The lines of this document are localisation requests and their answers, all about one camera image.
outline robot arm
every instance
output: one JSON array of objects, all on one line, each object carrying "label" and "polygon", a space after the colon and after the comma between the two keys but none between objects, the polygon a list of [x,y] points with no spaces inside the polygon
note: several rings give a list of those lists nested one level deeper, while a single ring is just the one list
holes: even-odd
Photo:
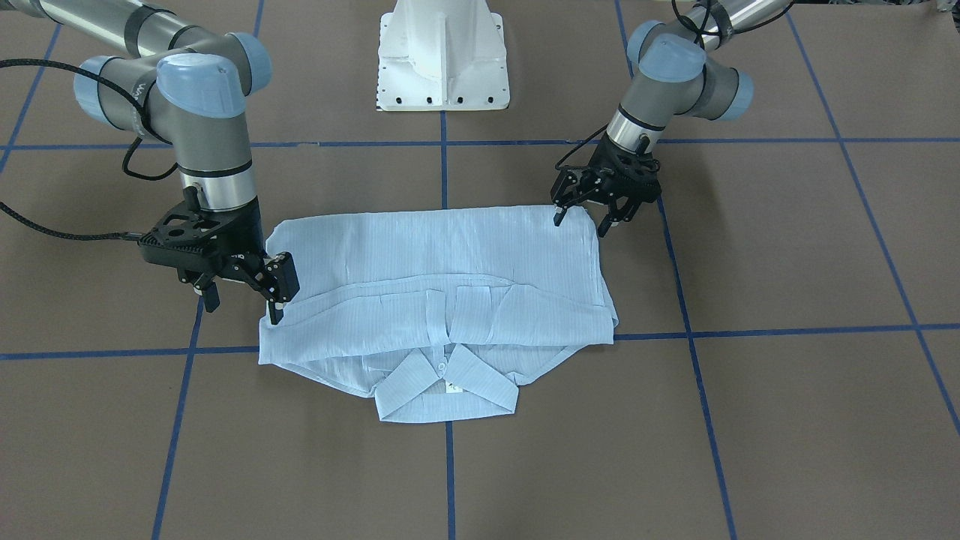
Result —
[{"label": "robot arm", "polygon": [[558,165],[560,175],[551,190],[557,206],[554,223],[559,226],[570,207],[592,201],[609,208],[597,228],[604,236],[610,226],[633,219],[640,204],[657,201],[660,164],[652,150],[670,119],[685,115],[734,120],[753,99],[750,77],[707,53],[737,33],[765,24],[788,4],[788,0],[702,0],[670,24],[640,25],[627,46],[636,67],[634,80],[588,165]]},{"label": "robot arm", "polygon": [[78,76],[74,92],[94,119],[174,146],[183,202],[138,240],[150,263],[176,268],[181,282],[219,304],[215,278],[245,282],[268,301],[274,324],[300,289],[293,258],[264,248],[245,96],[270,82],[270,57],[248,34],[217,36],[135,0],[0,0],[126,50],[132,60],[95,57],[82,69],[126,89]]}]

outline shirt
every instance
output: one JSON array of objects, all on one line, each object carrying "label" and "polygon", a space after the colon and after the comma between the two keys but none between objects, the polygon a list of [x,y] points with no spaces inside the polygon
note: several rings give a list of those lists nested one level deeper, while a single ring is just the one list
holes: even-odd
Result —
[{"label": "shirt", "polygon": [[260,321],[261,364],[373,397],[383,421],[516,410],[529,384],[617,324],[584,209],[548,206],[284,221],[300,292]]}]

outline blue joint cap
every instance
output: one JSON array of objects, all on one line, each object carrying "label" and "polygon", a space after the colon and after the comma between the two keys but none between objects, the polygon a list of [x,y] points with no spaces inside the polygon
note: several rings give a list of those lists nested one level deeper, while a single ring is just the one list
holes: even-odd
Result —
[{"label": "blue joint cap", "polygon": [[736,94],[733,96],[730,106],[717,120],[736,120],[750,108],[750,102],[754,100],[754,80],[742,71],[737,71],[736,74],[740,78],[740,84],[736,87]]},{"label": "blue joint cap", "polygon": [[627,58],[631,62],[637,63],[640,61],[640,49],[643,47],[643,42],[647,40],[650,31],[661,24],[663,23],[658,20],[648,20],[637,26],[636,30],[630,34],[630,41],[627,41]]},{"label": "blue joint cap", "polygon": [[207,118],[233,118],[247,109],[237,67],[216,55],[184,53],[161,59],[156,87],[170,103]]},{"label": "blue joint cap", "polygon": [[660,34],[637,65],[640,72],[661,83],[685,83],[704,70],[707,53],[679,36]]},{"label": "blue joint cap", "polygon": [[[81,69],[100,75],[108,61],[118,57],[93,57],[80,64]],[[100,104],[100,83],[83,75],[73,76],[73,97],[77,99],[80,108],[90,115],[94,120],[99,120],[108,126],[112,126],[107,120],[104,108]]]},{"label": "blue joint cap", "polygon": [[259,39],[243,32],[231,32],[244,52],[247,53],[247,62],[250,63],[250,94],[265,88],[274,77],[274,63],[270,60],[270,53]]}]

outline silver cylinder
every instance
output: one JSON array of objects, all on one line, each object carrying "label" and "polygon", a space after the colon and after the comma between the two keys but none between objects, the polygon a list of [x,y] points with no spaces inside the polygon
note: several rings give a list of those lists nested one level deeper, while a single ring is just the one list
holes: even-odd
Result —
[{"label": "silver cylinder", "polygon": [[200,206],[206,210],[238,209],[256,197],[253,165],[243,172],[219,177],[194,176],[180,171],[183,187],[197,187]]},{"label": "silver cylinder", "polygon": [[650,152],[663,131],[651,130],[645,128],[628,118],[620,109],[613,113],[613,119],[607,126],[607,136],[613,144],[628,152],[636,152],[640,148],[640,143],[646,136],[650,142],[644,148],[644,153]]},{"label": "silver cylinder", "polygon": [[[143,7],[136,0],[0,0],[28,15],[48,17],[64,26],[100,39],[120,50],[127,50],[127,23]],[[135,56],[149,56],[171,48],[171,40],[180,29],[193,26],[169,12],[155,12],[136,32]],[[197,39],[212,37],[207,32]]]},{"label": "silver cylinder", "polygon": [[[711,4],[719,4],[730,18],[731,26],[734,30],[743,30],[756,24],[759,24],[768,18],[775,16],[786,8],[790,0],[712,0]],[[704,6],[696,6],[686,13],[686,16],[693,21],[697,28],[707,20],[705,32],[718,33],[723,32],[721,27],[714,20],[714,17],[707,13]],[[690,34],[679,22],[670,23],[670,32],[678,35]],[[720,46],[720,36],[704,36],[704,49],[712,51]]]}]

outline black cable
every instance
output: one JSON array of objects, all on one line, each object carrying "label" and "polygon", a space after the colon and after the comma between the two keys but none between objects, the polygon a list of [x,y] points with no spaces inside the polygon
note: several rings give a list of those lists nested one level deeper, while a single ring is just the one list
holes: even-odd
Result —
[{"label": "black cable", "polygon": [[103,234],[71,234],[71,233],[61,233],[60,231],[54,231],[53,229],[47,229],[46,227],[35,223],[26,217],[23,217],[16,210],[8,207],[2,201],[0,201],[0,210],[3,210],[8,216],[19,221],[20,223],[26,225],[27,227],[37,231],[38,233],[49,234],[50,236],[56,238],[62,238],[64,240],[80,240],[80,241],[91,241],[91,240],[131,240],[136,241],[142,236],[139,233],[103,233]]},{"label": "black cable", "polygon": [[164,178],[167,178],[168,176],[174,174],[175,171],[177,171],[177,164],[176,164],[176,163],[174,163],[173,166],[170,167],[170,168],[167,170],[167,172],[165,172],[165,173],[163,173],[163,174],[156,175],[156,176],[149,176],[149,175],[144,175],[144,174],[140,174],[140,173],[138,173],[138,172],[131,171],[131,170],[130,170],[130,159],[133,157],[133,153],[136,152],[136,149],[140,147],[140,143],[141,143],[141,142],[143,142],[143,139],[140,138],[140,137],[137,137],[137,138],[135,138],[135,139],[133,140],[133,142],[131,143],[130,148],[127,149],[127,154],[124,155],[124,157],[123,157],[123,163],[121,164],[121,168],[123,168],[123,172],[124,172],[125,174],[127,174],[128,176],[132,176],[132,177],[134,177],[134,178],[138,178],[138,179],[140,179],[140,180],[146,180],[146,181],[148,181],[148,182],[155,182],[155,181],[157,181],[157,180],[163,180]]},{"label": "black cable", "polygon": [[[10,59],[10,60],[0,61],[0,69],[4,67],[15,67],[15,66],[24,66],[24,65],[32,65],[32,66],[38,66],[38,67],[53,67],[54,69],[62,69],[64,71],[70,71],[70,72],[76,73],[77,75],[82,75],[84,77],[87,77],[87,79],[93,79],[97,83],[103,86],[106,86],[107,88],[120,94],[121,97],[123,97],[125,100],[130,102],[131,106],[136,110],[136,113],[140,115],[140,119],[143,125],[148,127],[150,126],[150,113],[147,111],[147,108],[140,105],[140,103],[136,101],[136,98],[134,98],[132,94],[127,92],[125,89],[123,89],[117,83],[111,81],[110,79],[101,77],[100,75],[97,75],[92,71],[87,71],[81,67],[77,67],[76,65],[63,63],[61,61],[52,61],[52,60],[43,60],[43,59]],[[130,148],[127,149],[127,155],[124,156],[123,164],[121,167],[124,173],[130,176],[133,176],[135,178],[154,181],[154,180],[160,180],[160,179],[166,178],[171,174],[173,174],[175,170],[177,170],[177,164],[174,163],[174,166],[171,167],[169,171],[167,171],[163,175],[155,176],[155,177],[141,175],[139,173],[135,173],[131,171],[129,168],[130,159],[133,156],[133,152],[135,152],[137,147],[140,146],[141,142],[143,142],[143,139],[140,137],[137,137],[133,141],[133,143],[130,145]],[[54,231],[53,229],[49,229],[34,221],[31,221],[30,219],[27,219],[26,217],[18,213],[16,210],[8,207],[2,201],[0,201],[0,210],[3,210],[3,212],[6,213],[8,216],[12,217],[13,219],[22,223],[23,225],[29,227],[30,229],[37,231],[38,233],[48,234],[55,238],[62,238],[64,240],[80,240],[80,241],[131,240],[131,241],[135,241],[138,238],[140,238],[140,236],[142,236],[142,234],[131,233],[129,231],[122,232],[122,233],[118,232],[118,233],[102,233],[102,234],[61,233],[60,231]]]},{"label": "black cable", "polygon": [[567,152],[562,158],[560,158],[560,160],[557,161],[557,164],[554,165],[553,168],[555,168],[555,169],[557,169],[557,170],[559,171],[559,170],[560,170],[560,167],[564,164],[564,161],[566,161],[567,158],[569,158],[570,156],[573,156],[573,154],[574,154],[577,150],[580,150],[581,148],[583,148],[584,146],[586,146],[587,143],[589,143],[590,141],[592,141],[596,136],[600,135],[600,132],[606,130],[608,125],[609,125],[609,124],[604,124],[602,128],[600,128],[599,130],[593,132],[593,135],[591,135],[591,136],[585,138],[584,140],[580,141],[576,146],[573,147],[573,150]]},{"label": "black cable", "polygon": [[129,101],[130,104],[133,106],[133,108],[136,109],[136,113],[139,114],[139,115],[140,115],[140,118],[143,119],[143,125],[144,125],[144,126],[149,126],[149,125],[150,125],[150,113],[147,111],[147,108],[144,107],[144,106],[142,106],[142,105],[140,105],[140,103],[139,103],[138,101],[136,101],[136,98],[135,98],[135,97],[133,97],[129,92],[127,92],[125,89],[121,88],[117,83],[115,83],[114,81],[111,81],[110,79],[106,79],[106,78],[104,78],[104,77],[101,77],[100,75],[97,75],[96,73],[93,73],[92,71],[87,71],[87,70],[83,69],[82,67],[77,67],[76,65],[70,65],[69,63],[63,63],[63,62],[61,62],[61,61],[52,61],[52,60],[44,60],[44,59],[31,59],[31,58],[26,58],[26,59],[10,59],[10,60],[0,61],[0,68],[4,68],[4,67],[14,67],[14,66],[18,66],[18,65],[34,65],[34,66],[38,66],[38,67],[53,67],[54,69],[62,69],[62,70],[64,70],[64,71],[70,71],[70,72],[76,73],[77,75],[83,75],[84,77],[87,77],[87,79],[93,79],[94,81],[100,83],[101,85],[106,86],[107,88],[109,88],[109,89],[113,90],[114,92],[120,94],[121,97],[123,97],[125,100]]}]

